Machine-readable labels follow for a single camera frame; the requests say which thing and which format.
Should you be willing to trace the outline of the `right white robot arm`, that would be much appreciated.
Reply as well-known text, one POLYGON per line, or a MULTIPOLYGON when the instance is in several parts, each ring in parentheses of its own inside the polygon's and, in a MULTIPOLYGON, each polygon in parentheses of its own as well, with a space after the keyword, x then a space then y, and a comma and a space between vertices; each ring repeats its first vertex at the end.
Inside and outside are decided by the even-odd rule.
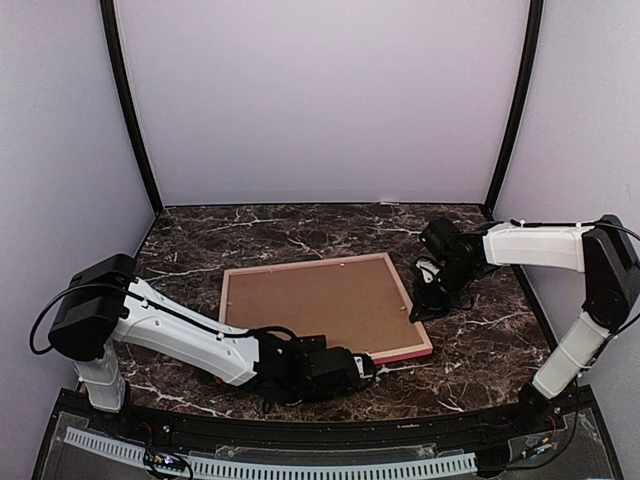
POLYGON ((633 322, 639 299, 638 234, 615 215, 588 222, 488 222, 463 231, 440 217, 419 235, 427 255, 412 266, 411 322, 468 308, 471 283, 506 266, 530 266, 582 275, 580 313, 549 358, 520 389, 510 424, 534 432, 553 400, 592 367, 606 346, 633 322))

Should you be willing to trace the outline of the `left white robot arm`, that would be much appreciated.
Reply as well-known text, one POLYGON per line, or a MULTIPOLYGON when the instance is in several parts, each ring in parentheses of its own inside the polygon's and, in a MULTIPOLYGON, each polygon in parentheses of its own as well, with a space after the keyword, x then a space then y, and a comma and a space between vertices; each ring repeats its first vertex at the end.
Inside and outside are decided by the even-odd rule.
POLYGON ((330 347, 323 335, 283 326, 243 329, 182 306, 135 276, 136 261, 115 254, 75 274, 29 332, 32 354, 71 360, 91 406, 120 436, 141 427, 113 348, 129 343, 197 367, 260 396, 266 406, 295 406, 351 395, 377 376, 373 359, 330 347))

